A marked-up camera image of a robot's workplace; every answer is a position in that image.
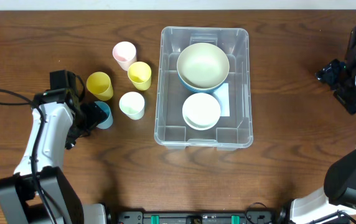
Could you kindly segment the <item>light blue plastic cup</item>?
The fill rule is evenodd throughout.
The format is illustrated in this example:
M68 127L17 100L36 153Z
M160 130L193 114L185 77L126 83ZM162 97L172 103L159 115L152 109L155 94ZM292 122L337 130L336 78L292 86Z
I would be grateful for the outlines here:
M99 129L108 129L113 124L113 116L109 105L103 101L95 102L98 107L106 113L106 118L97 125Z

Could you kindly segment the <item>pale green plastic cup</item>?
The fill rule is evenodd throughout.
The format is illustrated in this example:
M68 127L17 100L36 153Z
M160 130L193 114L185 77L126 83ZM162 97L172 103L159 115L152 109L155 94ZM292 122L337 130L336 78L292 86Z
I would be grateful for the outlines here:
M144 97L135 91L125 93L119 100L120 110L132 120L139 120L144 116Z

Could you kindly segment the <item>white small bowl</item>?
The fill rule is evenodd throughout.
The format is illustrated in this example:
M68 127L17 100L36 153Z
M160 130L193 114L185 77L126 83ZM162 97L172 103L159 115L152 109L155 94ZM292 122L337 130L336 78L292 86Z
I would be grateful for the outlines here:
M220 104L207 93L190 95L182 106L182 117L196 122L218 122L221 115Z

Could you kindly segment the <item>beige large bowl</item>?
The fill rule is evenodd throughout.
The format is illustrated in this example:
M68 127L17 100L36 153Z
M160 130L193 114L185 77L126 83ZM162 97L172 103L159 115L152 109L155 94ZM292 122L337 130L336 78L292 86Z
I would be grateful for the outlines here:
M177 72L195 88L211 88L224 82L230 71L225 52L210 43L196 43L186 47L177 59Z

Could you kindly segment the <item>dark blue bowl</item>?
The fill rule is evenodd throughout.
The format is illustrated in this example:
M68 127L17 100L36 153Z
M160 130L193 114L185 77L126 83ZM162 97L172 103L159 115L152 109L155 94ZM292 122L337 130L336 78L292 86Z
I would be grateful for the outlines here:
M195 88L195 87L192 87L189 84L187 84L180 75L178 75L178 77L179 77L180 82L186 87L186 89L188 89L194 93L211 93L211 92L215 91L217 88L220 88L224 84L224 82L222 82L219 85L211 87L211 88Z

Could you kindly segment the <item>yellow small bowl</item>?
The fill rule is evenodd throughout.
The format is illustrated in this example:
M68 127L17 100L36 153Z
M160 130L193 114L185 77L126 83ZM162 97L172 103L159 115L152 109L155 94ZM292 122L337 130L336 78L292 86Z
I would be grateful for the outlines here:
M199 130L199 131L205 131L208 130L216 125L216 122L211 121L211 122L196 122L192 120L185 120L186 124L190 126L193 129Z

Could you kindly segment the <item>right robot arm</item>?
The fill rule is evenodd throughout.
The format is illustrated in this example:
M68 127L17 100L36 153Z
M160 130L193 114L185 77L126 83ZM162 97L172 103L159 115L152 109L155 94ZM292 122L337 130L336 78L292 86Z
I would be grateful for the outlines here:
M332 62L319 71L320 81L335 88L335 97L349 110L356 109L356 44L347 49L346 62ZM332 164L324 185L282 208L272 223L355 223L356 148Z

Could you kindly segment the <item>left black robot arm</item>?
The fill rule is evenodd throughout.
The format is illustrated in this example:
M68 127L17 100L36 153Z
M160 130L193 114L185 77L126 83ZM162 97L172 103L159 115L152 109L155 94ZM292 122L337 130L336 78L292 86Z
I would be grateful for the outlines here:
M62 172L65 150L105 117L80 104L72 87L39 93L29 103L33 125L25 153L10 177L0 179L0 206L8 223L108 223L102 203L84 205Z

